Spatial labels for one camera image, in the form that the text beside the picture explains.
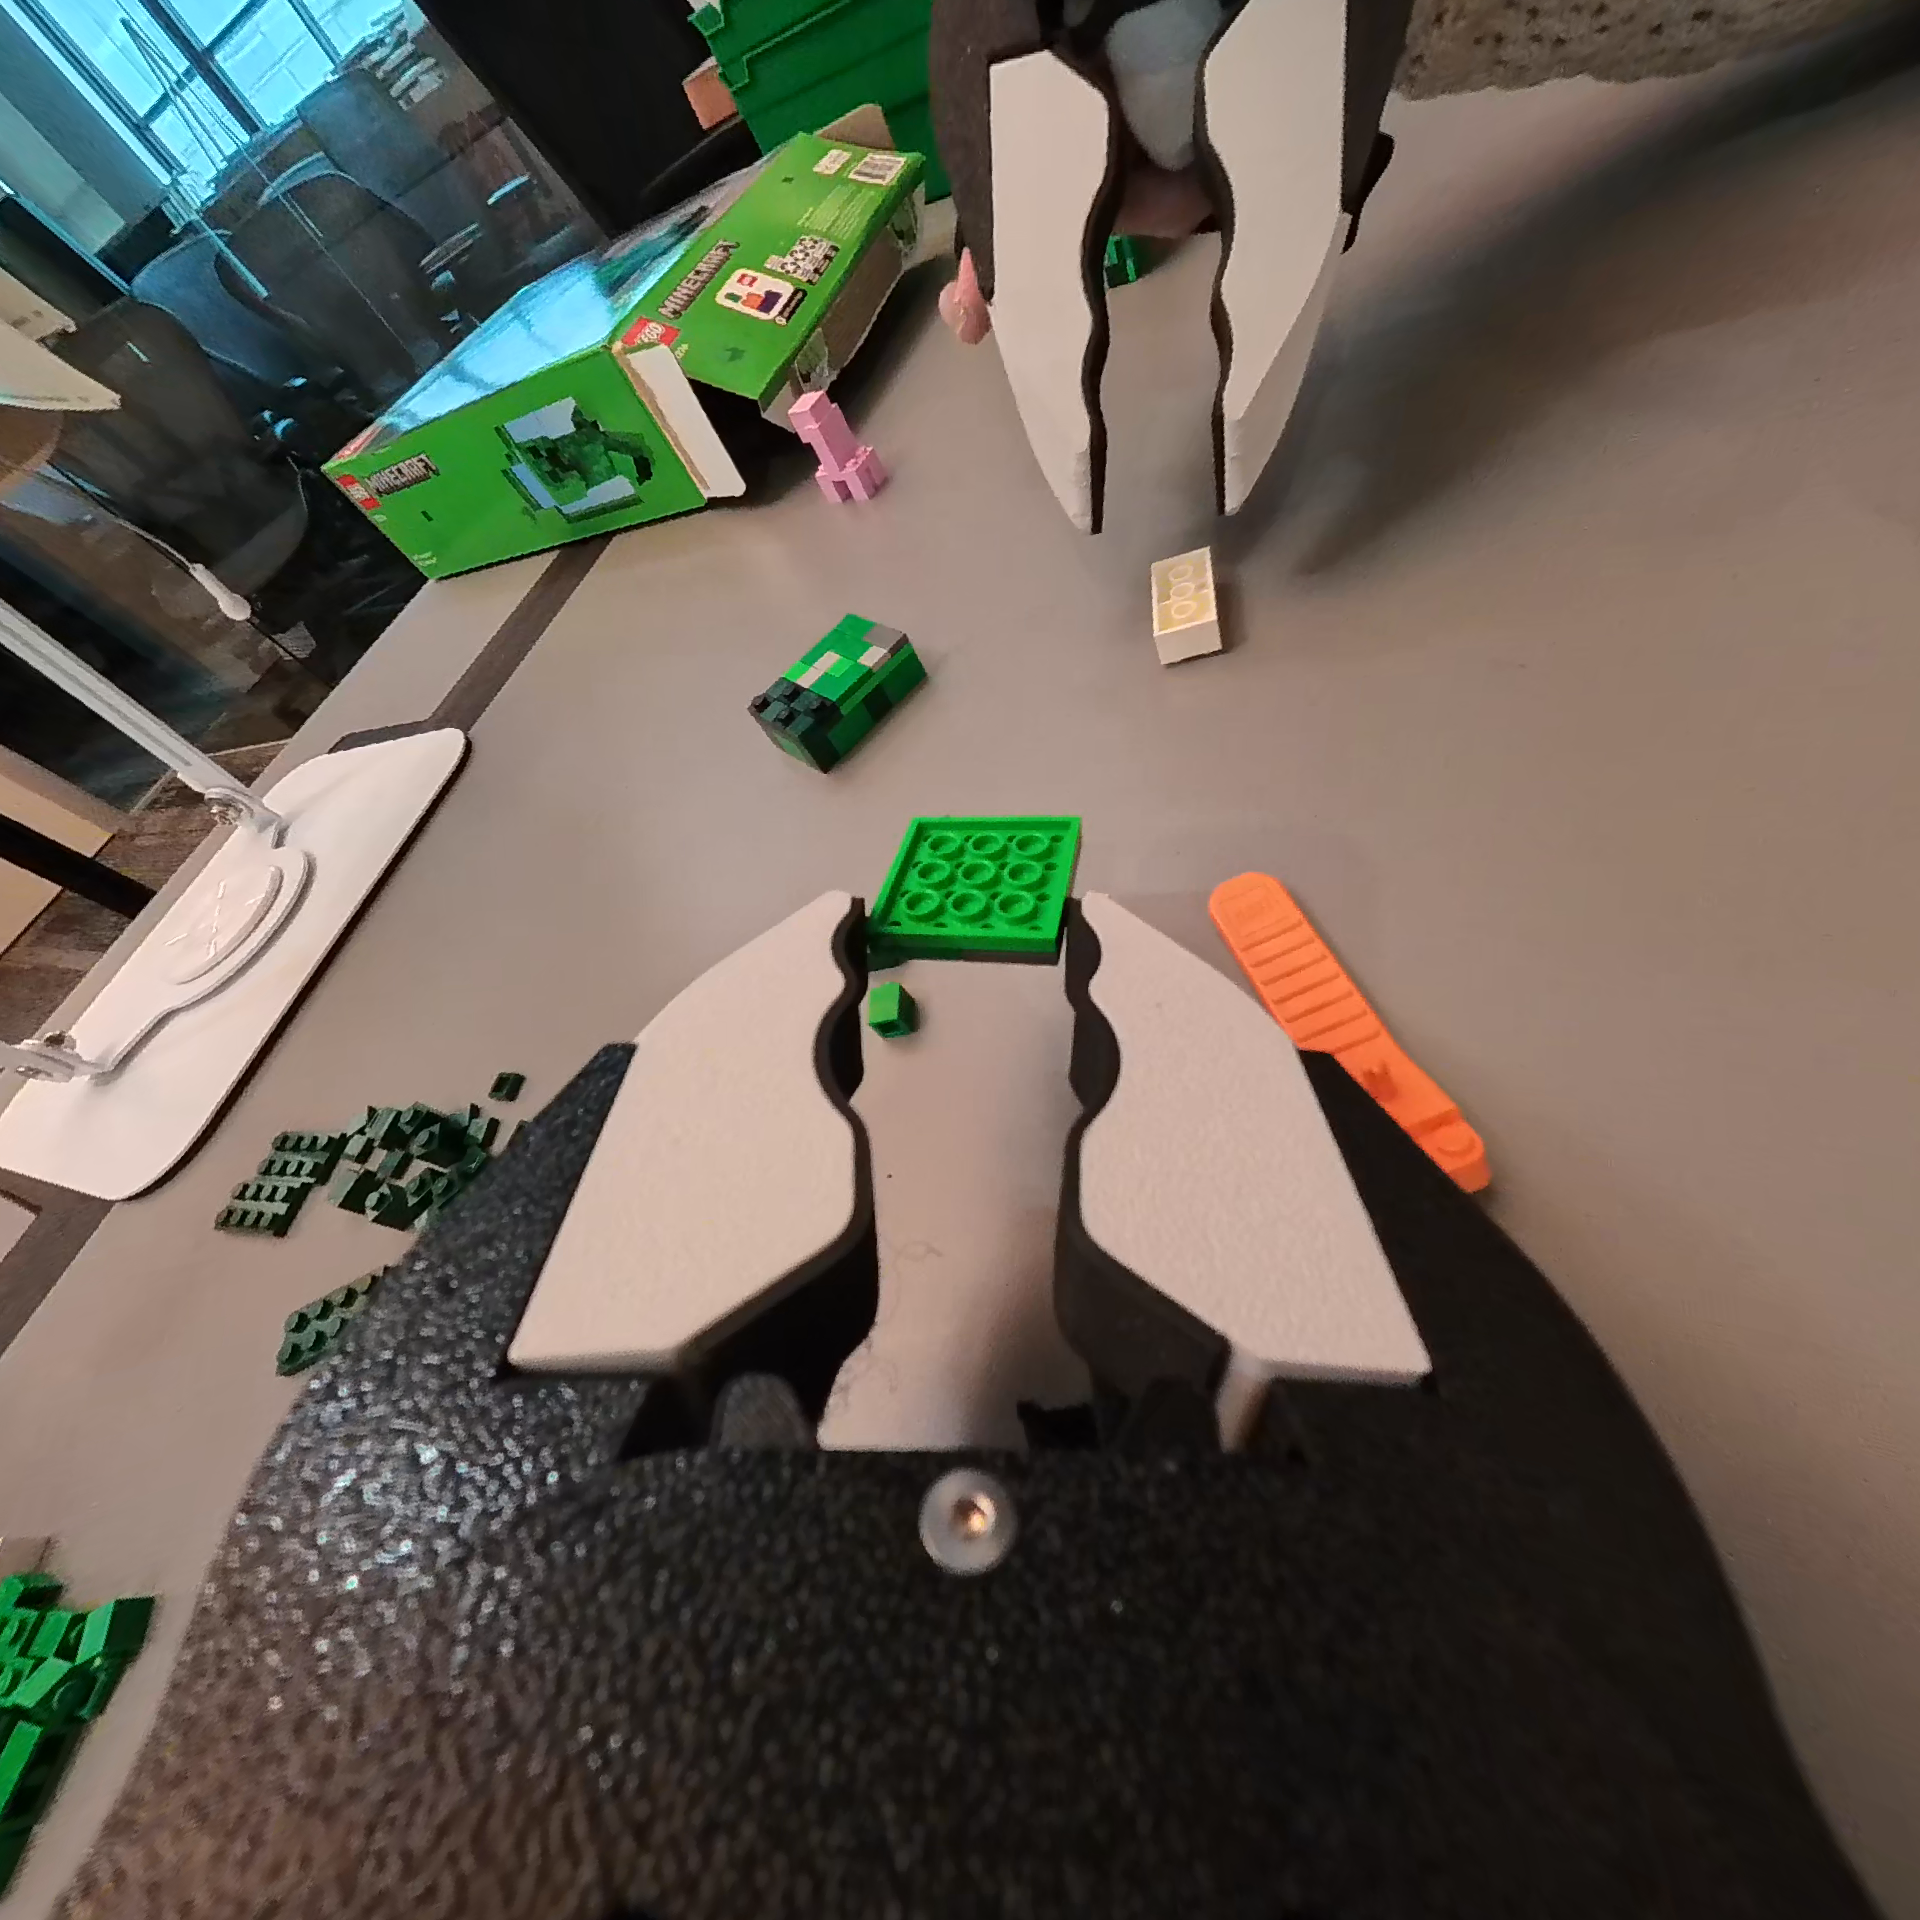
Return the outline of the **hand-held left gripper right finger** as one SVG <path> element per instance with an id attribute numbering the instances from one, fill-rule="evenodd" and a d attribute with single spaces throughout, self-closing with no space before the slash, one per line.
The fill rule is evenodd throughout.
<path id="1" fill-rule="evenodd" d="M 1434 1358 L 1299 1050 L 1112 897 L 1067 918 L 1052 1310 L 1091 1450 L 1308 1450 L 1430 1411 Z"/>

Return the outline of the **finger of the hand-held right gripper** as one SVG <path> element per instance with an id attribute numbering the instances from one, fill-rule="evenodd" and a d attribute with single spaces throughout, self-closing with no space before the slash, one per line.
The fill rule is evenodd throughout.
<path id="1" fill-rule="evenodd" d="M 1241 6 L 1195 83 L 1220 230 L 1211 295 L 1216 501 L 1241 513 L 1302 398 L 1346 210 L 1350 6 Z"/>
<path id="2" fill-rule="evenodd" d="M 993 338 L 1016 408 L 1070 523 L 1103 523 L 1108 354 L 1103 259 L 1118 206 L 1114 102 L 1052 51 L 990 70 Z"/>

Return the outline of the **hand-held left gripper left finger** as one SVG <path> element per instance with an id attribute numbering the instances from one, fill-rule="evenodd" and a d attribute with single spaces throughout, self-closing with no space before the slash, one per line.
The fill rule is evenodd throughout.
<path id="1" fill-rule="evenodd" d="M 873 1330 L 873 1155 L 854 1109 L 870 983 L 857 897 L 826 893 L 636 1038 L 519 1317 L 522 1376 L 640 1384 L 628 1450 L 699 1450 L 772 1378 L 803 1445 Z"/>

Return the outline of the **white lego brick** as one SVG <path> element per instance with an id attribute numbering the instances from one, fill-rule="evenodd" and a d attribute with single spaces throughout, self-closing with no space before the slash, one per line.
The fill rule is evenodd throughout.
<path id="1" fill-rule="evenodd" d="M 1151 633 L 1162 666 L 1187 666 L 1228 649 L 1209 546 L 1154 560 L 1148 579 Z"/>

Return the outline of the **green mosaic lego panel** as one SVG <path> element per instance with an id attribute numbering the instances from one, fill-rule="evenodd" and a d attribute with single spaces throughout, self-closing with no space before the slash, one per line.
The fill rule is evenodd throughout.
<path id="1" fill-rule="evenodd" d="M 913 961 L 1052 968 L 1064 951 L 1078 816 L 922 815 L 872 903 L 872 969 Z"/>

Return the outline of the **person's right forearm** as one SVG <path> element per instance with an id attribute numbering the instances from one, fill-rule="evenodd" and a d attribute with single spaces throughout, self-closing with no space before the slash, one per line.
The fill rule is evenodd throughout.
<path id="1" fill-rule="evenodd" d="M 1915 63 L 1915 6 L 1419 3 L 1393 89 L 1414 103 L 1559 80 L 1640 85 L 1769 63 L 1739 103 L 1828 105 Z"/>

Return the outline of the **orange lego brick separator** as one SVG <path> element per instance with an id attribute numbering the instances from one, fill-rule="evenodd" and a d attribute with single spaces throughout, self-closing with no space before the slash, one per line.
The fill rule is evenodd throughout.
<path id="1" fill-rule="evenodd" d="M 1207 913 L 1262 1006 L 1297 1050 L 1326 1051 L 1465 1194 L 1492 1185 L 1483 1139 L 1455 1098 L 1388 1031 L 1374 1003 L 1275 879 L 1214 887 Z"/>

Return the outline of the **pink lego pig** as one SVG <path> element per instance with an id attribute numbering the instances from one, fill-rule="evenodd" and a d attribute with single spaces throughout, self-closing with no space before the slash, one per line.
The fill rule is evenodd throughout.
<path id="1" fill-rule="evenodd" d="M 817 485 L 831 501 L 873 501 L 887 488 L 881 456 L 857 438 L 827 392 L 804 394 L 786 409 L 786 419 L 812 450 Z"/>

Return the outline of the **pile of dark green lego pieces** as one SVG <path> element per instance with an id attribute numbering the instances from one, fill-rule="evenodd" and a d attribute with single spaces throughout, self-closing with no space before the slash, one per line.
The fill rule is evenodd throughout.
<path id="1" fill-rule="evenodd" d="M 498 1072 L 488 1101 L 367 1106 L 336 1133 L 281 1133 L 255 1173 L 227 1194 L 216 1232 L 280 1241 L 299 1214 L 327 1206 L 379 1231 L 418 1238 L 497 1165 L 519 1133 L 522 1072 Z"/>

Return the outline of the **green lego block dark studs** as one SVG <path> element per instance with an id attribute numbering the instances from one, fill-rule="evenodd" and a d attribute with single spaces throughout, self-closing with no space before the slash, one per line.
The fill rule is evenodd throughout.
<path id="1" fill-rule="evenodd" d="M 844 615 L 751 701 L 751 717 L 783 752 L 826 776 L 927 680 L 913 638 L 864 615 Z"/>

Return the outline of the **green lego set box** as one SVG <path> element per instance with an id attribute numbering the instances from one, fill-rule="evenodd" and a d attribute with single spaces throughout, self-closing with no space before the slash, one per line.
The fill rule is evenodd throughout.
<path id="1" fill-rule="evenodd" d="M 323 472 L 431 582 L 743 497 L 872 335 L 927 159 L 772 155 L 513 295 Z"/>

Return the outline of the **green plastic bin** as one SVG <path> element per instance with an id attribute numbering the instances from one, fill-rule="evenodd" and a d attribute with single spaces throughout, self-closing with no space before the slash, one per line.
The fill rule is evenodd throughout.
<path id="1" fill-rule="evenodd" d="M 875 105 L 895 146 L 922 154 L 928 202 L 948 179 L 928 109 L 930 3 L 706 3 L 691 24 L 706 40 L 736 111 L 768 154 Z"/>

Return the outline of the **white stand base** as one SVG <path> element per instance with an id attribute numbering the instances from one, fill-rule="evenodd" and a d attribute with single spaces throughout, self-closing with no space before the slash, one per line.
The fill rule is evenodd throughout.
<path id="1" fill-rule="evenodd" d="M 6 609 L 2 632 L 14 657 L 230 829 L 72 1034 L 6 1047 L 18 1081 L 6 1173 L 127 1202 L 163 1185 L 232 1104 L 464 769 L 468 735 L 431 728 L 327 752 L 257 795 L 28 617 Z"/>

